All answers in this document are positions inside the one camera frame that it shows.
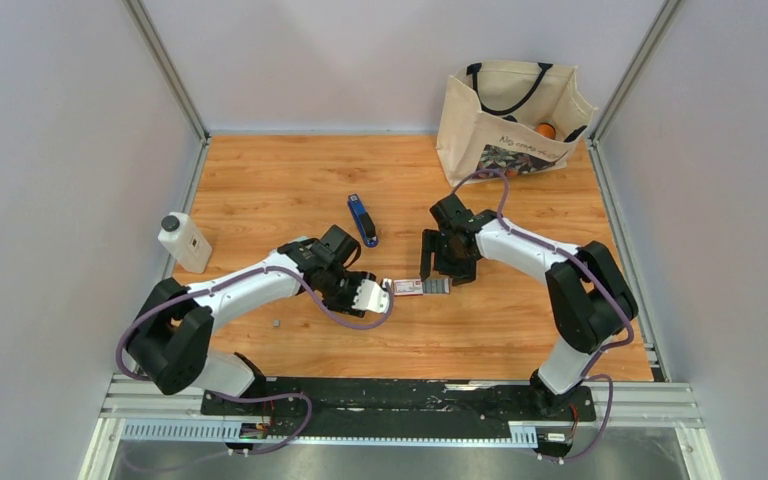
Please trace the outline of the red white staple box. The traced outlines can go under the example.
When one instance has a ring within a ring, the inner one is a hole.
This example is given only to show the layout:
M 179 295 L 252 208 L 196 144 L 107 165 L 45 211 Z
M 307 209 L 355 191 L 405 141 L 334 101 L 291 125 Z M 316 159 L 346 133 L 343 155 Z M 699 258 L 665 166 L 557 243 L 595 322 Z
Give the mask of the red white staple box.
M 447 295 L 451 292 L 451 283 L 448 278 L 385 279 L 383 285 L 395 296 Z

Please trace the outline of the blue black stapler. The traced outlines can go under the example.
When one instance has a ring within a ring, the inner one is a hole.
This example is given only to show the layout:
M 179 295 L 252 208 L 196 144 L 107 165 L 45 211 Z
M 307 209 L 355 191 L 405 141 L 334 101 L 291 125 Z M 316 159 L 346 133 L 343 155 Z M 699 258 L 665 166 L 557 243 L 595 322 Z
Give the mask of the blue black stapler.
M 376 227 L 359 196 L 350 194 L 347 198 L 347 206 L 363 244 L 368 248 L 376 247 L 378 245 Z

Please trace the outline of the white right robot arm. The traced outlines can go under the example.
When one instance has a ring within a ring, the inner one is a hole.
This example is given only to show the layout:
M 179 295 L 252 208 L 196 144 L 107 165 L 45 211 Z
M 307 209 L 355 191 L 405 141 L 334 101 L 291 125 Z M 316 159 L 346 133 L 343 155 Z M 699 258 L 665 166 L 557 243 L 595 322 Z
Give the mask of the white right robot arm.
M 503 263 L 546 286 L 559 338 L 532 374 L 530 403 L 539 416 L 558 417 L 570 393 L 621 332 L 632 334 L 639 307 L 611 251 L 552 241 L 519 229 L 498 212 L 474 213 L 456 194 L 435 203 L 437 226 L 422 233 L 419 275 L 448 277 L 453 285 L 475 281 L 481 259 Z

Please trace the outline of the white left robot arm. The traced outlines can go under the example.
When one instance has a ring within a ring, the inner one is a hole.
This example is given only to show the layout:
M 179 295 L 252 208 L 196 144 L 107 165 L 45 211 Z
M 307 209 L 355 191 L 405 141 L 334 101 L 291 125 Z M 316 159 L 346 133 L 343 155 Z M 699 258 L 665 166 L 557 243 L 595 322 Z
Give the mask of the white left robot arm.
M 117 365 L 165 395 L 195 387 L 254 414 L 266 398 L 258 372 L 242 356 L 212 349 L 213 335 L 253 310 L 302 293 L 342 326 L 376 328 L 391 314 L 392 288 L 370 272 L 350 270 L 359 253 L 359 242 L 333 225 L 321 238 L 299 237 L 219 278 L 189 285 L 166 278 L 120 338 Z

